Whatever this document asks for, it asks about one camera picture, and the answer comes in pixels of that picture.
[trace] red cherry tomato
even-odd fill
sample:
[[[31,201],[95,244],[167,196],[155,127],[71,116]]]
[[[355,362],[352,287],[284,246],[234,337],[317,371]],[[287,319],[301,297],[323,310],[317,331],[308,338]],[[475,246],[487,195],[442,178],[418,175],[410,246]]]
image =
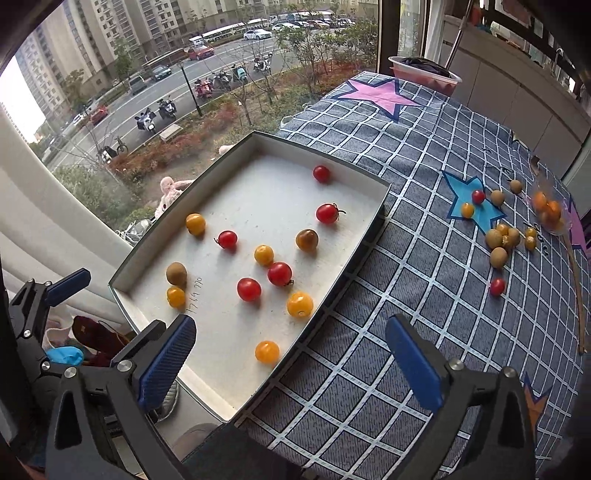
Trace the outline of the red cherry tomato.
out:
[[[316,210],[316,218],[321,223],[335,223],[339,219],[340,213],[346,213],[339,210],[335,203],[325,203]]]
[[[222,248],[234,248],[238,242],[238,236],[231,230],[224,230],[214,240]]]
[[[312,175],[320,183],[328,183],[330,180],[330,170],[324,165],[318,165],[312,170]]]
[[[505,291],[505,280],[502,278],[495,278],[491,282],[491,295],[493,297],[500,297],[501,294]]]
[[[290,266],[283,262],[273,263],[267,272],[267,278],[277,287],[285,287],[286,285],[293,283],[291,275]]]
[[[481,205],[486,200],[486,195],[482,190],[474,190],[472,192],[472,203],[475,205]]]
[[[238,296],[244,301],[254,301],[261,296],[261,285],[253,278],[241,278],[236,286]]]

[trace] tablecloth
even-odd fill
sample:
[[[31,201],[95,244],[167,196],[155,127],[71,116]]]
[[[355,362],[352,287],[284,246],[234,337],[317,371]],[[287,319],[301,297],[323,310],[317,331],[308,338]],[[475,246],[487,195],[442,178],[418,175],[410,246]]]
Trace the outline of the tablecloth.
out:
[[[389,82],[402,105],[379,91],[373,99],[361,91]],[[355,96],[365,99],[346,98]],[[417,106],[404,105],[405,99]],[[385,321],[403,312],[446,358],[483,371],[512,365],[526,388],[531,384],[533,399],[547,402],[537,424],[539,473],[557,446],[582,374],[566,247],[545,231],[531,254],[522,242],[503,271],[506,293],[491,297],[484,233],[472,221],[450,217],[456,194],[443,174],[481,179],[487,192],[502,188],[503,221],[523,231],[536,221],[528,206],[531,151],[510,129],[453,99],[369,72],[296,115],[278,135],[365,168],[390,182],[391,194],[383,227],[362,245],[361,265],[236,425],[326,479],[387,478],[430,418],[384,341]],[[566,188],[541,169],[579,225]],[[513,177],[524,183],[520,195],[508,190]],[[577,239],[586,319],[589,269]],[[477,413],[477,407],[468,412],[439,476],[453,470]]]

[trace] shrub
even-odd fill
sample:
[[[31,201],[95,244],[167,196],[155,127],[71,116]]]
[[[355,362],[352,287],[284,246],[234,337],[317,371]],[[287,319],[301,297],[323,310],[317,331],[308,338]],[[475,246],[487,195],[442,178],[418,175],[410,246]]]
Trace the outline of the shrub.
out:
[[[54,176],[86,208],[112,229],[138,207],[137,197],[105,171],[80,165],[58,167]]]

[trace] motorcycle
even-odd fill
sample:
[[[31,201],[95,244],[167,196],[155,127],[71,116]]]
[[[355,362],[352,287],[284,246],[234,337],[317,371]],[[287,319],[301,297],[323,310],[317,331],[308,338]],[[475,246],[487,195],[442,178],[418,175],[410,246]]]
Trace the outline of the motorcycle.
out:
[[[156,114],[147,108],[144,113],[139,113],[136,115],[135,120],[138,125],[138,130],[147,130],[150,133],[154,133],[156,131],[156,125],[154,125],[154,118],[156,118]]]
[[[219,90],[225,90],[229,92],[230,90],[232,90],[232,86],[230,85],[231,81],[232,80],[230,79],[230,76],[223,70],[220,70],[218,74],[213,78],[212,85],[218,88]]]
[[[272,53],[269,53],[266,58],[256,57],[254,71],[261,72],[261,73],[270,72],[271,71],[271,57],[272,57],[272,55],[273,55]]]
[[[197,79],[194,89],[197,98],[211,98],[213,96],[213,84],[210,80],[202,82],[200,79]]]
[[[234,82],[240,82],[243,85],[248,83],[248,76],[246,75],[246,70],[242,65],[236,66],[232,65],[232,80]]]
[[[172,118],[173,120],[176,119],[177,106],[170,99],[170,95],[166,100],[163,98],[158,100],[158,113],[160,114],[162,120],[165,118]]]

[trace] shoe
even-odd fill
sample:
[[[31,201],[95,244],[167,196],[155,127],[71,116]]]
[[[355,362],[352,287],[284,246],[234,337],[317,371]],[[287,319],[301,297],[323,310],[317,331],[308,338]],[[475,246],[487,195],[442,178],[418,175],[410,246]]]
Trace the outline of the shoe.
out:
[[[115,331],[109,330],[103,324],[88,317],[77,315],[72,325],[74,337],[82,345],[113,358],[129,343],[129,340]]]

